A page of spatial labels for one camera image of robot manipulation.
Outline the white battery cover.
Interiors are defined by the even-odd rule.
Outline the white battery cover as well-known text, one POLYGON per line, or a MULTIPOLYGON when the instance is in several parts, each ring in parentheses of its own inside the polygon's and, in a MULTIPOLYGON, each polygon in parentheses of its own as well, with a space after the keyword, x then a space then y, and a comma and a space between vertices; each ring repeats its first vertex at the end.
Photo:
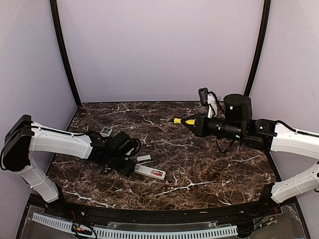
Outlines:
POLYGON ((146 160, 151 160, 151 156, 148 154, 148 155, 143 155, 143 156, 138 156, 137 157, 137 161, 140 162, 140 161, 146 161, 146 160))

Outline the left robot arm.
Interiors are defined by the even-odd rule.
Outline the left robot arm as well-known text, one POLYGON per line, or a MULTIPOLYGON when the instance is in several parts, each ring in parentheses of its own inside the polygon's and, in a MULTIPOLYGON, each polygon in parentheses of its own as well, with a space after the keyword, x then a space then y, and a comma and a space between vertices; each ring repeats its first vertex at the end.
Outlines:
POLYGON ((0 153, 0 167, 19 175, 59 217, 70 213, 70 205, 63 201, 63 193, 36 165, 31 152, 42 151, 63 154, 109 166, 124 176, 130 176, 136 162, 130 158, 141 148, 139 139, 125 132, 114 137, 95 131, 73 133, 45 127, 23 115, 5 136, 0 153))

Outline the grey remote control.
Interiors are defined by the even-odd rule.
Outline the grey remote control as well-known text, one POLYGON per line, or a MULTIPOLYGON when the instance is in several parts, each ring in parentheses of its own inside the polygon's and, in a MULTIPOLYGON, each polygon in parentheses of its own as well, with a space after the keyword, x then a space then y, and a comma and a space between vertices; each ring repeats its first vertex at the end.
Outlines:
POLYGON ((104 127, 101 132, 100 132, 100 135, 102 137, 109 137, 113 132, 113 129, 110 128, 110 127, 104 127))

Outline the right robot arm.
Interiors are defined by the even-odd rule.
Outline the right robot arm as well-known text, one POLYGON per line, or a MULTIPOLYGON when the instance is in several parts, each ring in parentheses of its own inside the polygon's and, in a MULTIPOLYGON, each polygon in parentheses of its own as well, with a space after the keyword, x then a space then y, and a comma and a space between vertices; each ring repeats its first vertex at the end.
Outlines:
MULTIPOLYGON (((281 120, 252 118, 252 104, 248 96, 229 94, 224 97, 224 117, 217 117, 208 101, 208 92, 199 91, 201 104, 208 114, 195 114, 183 119, 175 118, 199 137, 215 136, 264 152, 289 152, 314 159, 319 157, 319 135, 314 132, 294 129, 281 120)), ((254 211, 265 216, 274 207, 287 199, 318 188, 319 165, 316 163, 304 172, 287 180, 266 185, 254 211)))

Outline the white slim remote control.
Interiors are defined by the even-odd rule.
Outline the white slim remote control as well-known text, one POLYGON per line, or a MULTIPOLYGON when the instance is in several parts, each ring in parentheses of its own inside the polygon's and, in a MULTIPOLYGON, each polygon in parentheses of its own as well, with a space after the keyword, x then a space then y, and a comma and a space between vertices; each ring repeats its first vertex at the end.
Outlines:
POLYGON ((147 166, 144 166, 144 165, 136 164, 135 173, 143 175, 143 176, 147 176, 147 177, 150 177, 150 178, 158 179, 158 180, 164 180, 165 179, 165 176, 166 176, 166 172, 165 171, 162 171, 162 172, 165 172, 165 176, 163 178, 156 177, 155 175, 152 175, 152 171, 162 171, 162 170, 158 170, 158 169, 154 169, 154 168, 147 167, 147 166))

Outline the yellow handled screwdriver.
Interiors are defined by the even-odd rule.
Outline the yellow handled screwdriver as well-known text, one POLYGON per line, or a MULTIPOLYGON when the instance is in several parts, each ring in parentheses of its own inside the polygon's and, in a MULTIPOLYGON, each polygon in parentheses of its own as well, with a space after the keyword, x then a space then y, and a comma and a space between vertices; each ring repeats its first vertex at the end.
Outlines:
POLYGON ((187 124, 195 125, 195 119, 180 119, 180 118, 171 118, 171 119, 160 119, 160 121, 171 122, 174 124, 187 124))

